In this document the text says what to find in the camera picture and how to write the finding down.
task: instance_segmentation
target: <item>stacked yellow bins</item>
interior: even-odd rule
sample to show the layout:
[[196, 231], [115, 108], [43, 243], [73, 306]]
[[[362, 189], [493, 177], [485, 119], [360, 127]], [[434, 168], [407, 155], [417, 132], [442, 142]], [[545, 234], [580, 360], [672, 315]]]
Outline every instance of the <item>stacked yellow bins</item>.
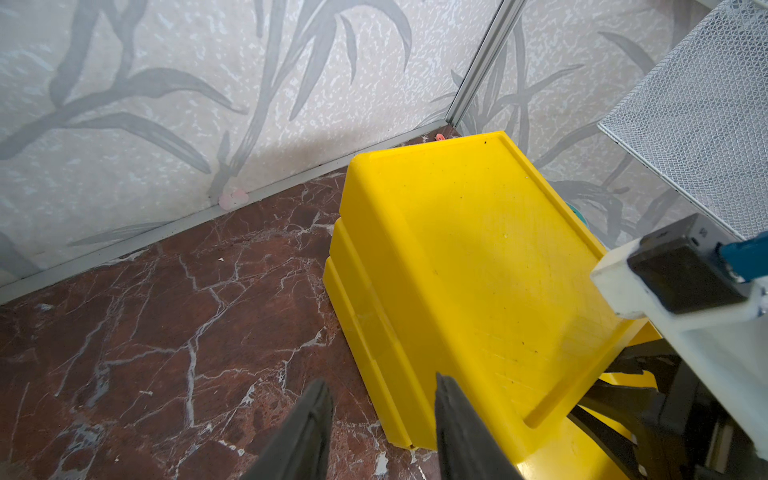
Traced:
[[564, 419], [644, 322], [589, 280], [603, 254], [506, 134], [357, 156], [324, 281], [387, 439], [435, 448], [440, 372], [524, 472], [552, 439], [604, 457]]

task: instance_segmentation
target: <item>marble floor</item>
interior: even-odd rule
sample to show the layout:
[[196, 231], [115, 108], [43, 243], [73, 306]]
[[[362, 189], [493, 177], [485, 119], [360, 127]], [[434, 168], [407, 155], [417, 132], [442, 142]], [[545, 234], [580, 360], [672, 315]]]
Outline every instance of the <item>marble floor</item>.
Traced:
[[0, 306], [0, 478], [238, 478], [318, 377], [328, 478], [439, 478], [386, 442], [323, 287], [345, 175]]

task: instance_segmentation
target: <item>metal mesh shelf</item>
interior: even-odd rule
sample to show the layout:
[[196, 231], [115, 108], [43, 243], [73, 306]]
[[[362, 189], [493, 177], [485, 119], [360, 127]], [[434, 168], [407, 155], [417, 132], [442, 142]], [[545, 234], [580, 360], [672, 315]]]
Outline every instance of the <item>metal mesh shelf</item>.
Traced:
[[721, 2], [599, 124], [742, 239], [768, 230], [768, 11]]

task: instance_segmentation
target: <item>teal object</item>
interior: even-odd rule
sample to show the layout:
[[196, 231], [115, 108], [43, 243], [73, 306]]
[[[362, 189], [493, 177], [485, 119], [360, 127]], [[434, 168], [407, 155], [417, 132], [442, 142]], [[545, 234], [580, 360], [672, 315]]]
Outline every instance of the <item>teal object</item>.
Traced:
[[752, 240], [723, 245], [720, 256], [747, 282], [768, 275], [768, 230]]
[[578, 219], [579, 219], [579, 220], [581, 220], [582, 222], [584, 222], [584, 225], [586, 225], [586, 226], [587, 226], [587, 228], [589, 228], [589, 223], [587, 223], [587, 219], [586, 219], [586, 218], [584, 218], [584, 215], [582, 215], [582, 214], [581, 214], [581, 212], [580, 212], [580, 211], [578, 211], [578, 210], [576, 209], [576, 207], [574, 207], [574, 206], [573, 206], [573, 205], [571, 205], [570, 203], [568, 203], [568, 202], [565, 202], [565, 204], [566, 204], [566, 205], [568, 205], [568, 206], [571, 208], [571, 210], [573, 210], [573, 212], [576, 214], [576, 217], [578, 217]]

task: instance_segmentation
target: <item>wallpaper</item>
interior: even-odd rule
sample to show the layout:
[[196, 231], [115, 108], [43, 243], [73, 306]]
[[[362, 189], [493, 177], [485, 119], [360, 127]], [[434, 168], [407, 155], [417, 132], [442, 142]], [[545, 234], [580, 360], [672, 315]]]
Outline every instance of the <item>wallpaper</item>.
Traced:
[[707, 13], [694, 0], [528, 0], [462, 133], [506, 131], [607, 247], [685, 217], [695, 208], [597, 122]]
[[497, 7], [4, 0], [0, 285], [412, 130]]

